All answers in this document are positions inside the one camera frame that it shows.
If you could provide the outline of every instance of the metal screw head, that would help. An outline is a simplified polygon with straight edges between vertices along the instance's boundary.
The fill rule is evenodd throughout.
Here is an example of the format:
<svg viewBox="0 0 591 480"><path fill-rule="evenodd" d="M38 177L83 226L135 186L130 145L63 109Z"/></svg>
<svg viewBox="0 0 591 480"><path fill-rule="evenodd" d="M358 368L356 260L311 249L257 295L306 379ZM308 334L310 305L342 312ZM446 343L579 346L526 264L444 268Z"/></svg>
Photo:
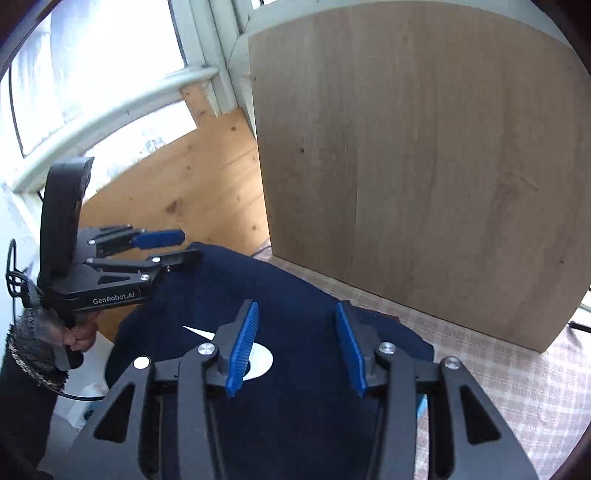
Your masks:
<svg viewBox="0 0 591 480"><path fill-rule="evenodd" d="M458 370L462 365L462 362L454 356L447 356L443 359L443 365L448 367L449 370Z"/></svg>
<svg viewBox="0 0 591 480"><path fill-rule="evenodd" d="M379 351L385 355L393 355L396 351L396 345L390 342L382 342L379 344Z"/></svg>
<svg viewBox="0 0 591 480"><path fill-rule="evenodd" d="M197 348L197 351L202 355L211 355L216 350L216 346L213 343L202 343Z"/></svg>
<svg viewBox="0 0 591 480"><path fill-rule="evenodd" d="M139 356L134 360L134 367L138 370L143 370L150 364L150 359L147 356Z"/></svg>

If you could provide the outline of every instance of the white logo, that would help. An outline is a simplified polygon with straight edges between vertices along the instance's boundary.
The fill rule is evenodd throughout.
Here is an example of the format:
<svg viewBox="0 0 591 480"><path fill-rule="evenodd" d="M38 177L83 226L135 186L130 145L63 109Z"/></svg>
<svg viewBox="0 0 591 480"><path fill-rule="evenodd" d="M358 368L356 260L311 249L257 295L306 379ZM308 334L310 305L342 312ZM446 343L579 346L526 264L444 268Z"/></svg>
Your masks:
<svg viewBox="0 0 591 480"><path fill-rule="evenodd" d="M127 299L134 299L135 292L132 293L124 293L121 295L113 295L112 297L105 297L104 299L94 299L92 303L95 305L100 305L101 303L110 303L112 301L119 301L119 300L127 300Z"/></svg>
<svg viewBox="0 0 591 480"><path fill-rule="evenodd" d="M197 330L196 328L187 327L185 325L183 325L183 327L197 335L201 335L207 340L213 340L215 335L215 333ZM263 346L260 343L253 343L248 361L251 364L251 369L246 375L244 375L243 380L252 380L253 378L261 377L266 374L273 364L273 354L266 346Z"/></svg>

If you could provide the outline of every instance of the human hand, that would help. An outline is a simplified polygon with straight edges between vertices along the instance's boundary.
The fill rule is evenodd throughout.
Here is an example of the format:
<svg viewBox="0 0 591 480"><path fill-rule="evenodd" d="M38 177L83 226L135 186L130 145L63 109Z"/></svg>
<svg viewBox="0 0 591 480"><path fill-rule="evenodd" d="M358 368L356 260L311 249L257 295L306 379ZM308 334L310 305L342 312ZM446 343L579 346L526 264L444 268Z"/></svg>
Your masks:
<svg viewBox="0 0 591 480"><path fill-rule="evenodd" d="M96 319L99 312L92 312L85 316L83 322L68 329L62 327L61 340L64 345L70 345L75 352L87 352L95 344L98 325Z"/></svg>

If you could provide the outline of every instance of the wooden board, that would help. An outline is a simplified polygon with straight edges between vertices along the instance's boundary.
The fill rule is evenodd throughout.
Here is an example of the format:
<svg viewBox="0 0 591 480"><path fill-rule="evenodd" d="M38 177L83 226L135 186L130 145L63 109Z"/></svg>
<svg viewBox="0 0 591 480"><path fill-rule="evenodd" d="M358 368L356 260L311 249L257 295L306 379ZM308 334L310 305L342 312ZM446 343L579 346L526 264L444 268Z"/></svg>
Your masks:
<svg viewBox="0 0 591 480"><path fill-rule="evenodd" d="M198 83L181 88L180 92L193 120L195 120L195 125L202 127L204 122L216 120L212 106Z"/></svg>
<svg viewBox="0 0 591 480"><path fill-rule="evenodd" d="M591 89L523 23L436 2L250 40L273 253L538 351L591 281Z"/></svg>
<svg viewBox="0 0 591 480"><path fill-rule="evenodd" d="M148 230L181 228L186 244L254 253L269 233L258 150L242 111L209 119L159 148L99 190L80 214L81 228L126 223ZM132 250L122 256L149 254ZM101 333L113 339L129 311L104 312Z"/></svg>

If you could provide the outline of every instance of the wooden panel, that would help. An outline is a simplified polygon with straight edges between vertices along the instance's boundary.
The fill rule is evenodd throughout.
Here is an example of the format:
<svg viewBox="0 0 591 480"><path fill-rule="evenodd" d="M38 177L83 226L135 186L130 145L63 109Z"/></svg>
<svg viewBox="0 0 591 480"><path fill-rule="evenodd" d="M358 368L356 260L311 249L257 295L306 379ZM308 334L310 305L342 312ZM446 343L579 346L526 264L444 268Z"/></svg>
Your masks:
<svg viewBox="0 0 591 480"><path fill-rule="evenodd" d="M207 96L198 83L181 88L180 92L193 120L195 120L195 125L202 127L204 122L216 118Z"/></svg>
<svg viewBox="0 0 591 480"><path fill-rule="evenodd" d="M435 2L250 40L273 253L539 351L591 281L591 89L574 52Z"/></svg>
<svg viewBox="0 0 591 480"><path fill-rule="evenodd" d="M202 122L122 173L82 207L81 228L122 223L148 230L181 228L186 244L201 241L254 253L269 232L256 141L242 112ZM132 250L121 257L148 254ZM113 339L129 311L103 312L101 333Z"/></svg>

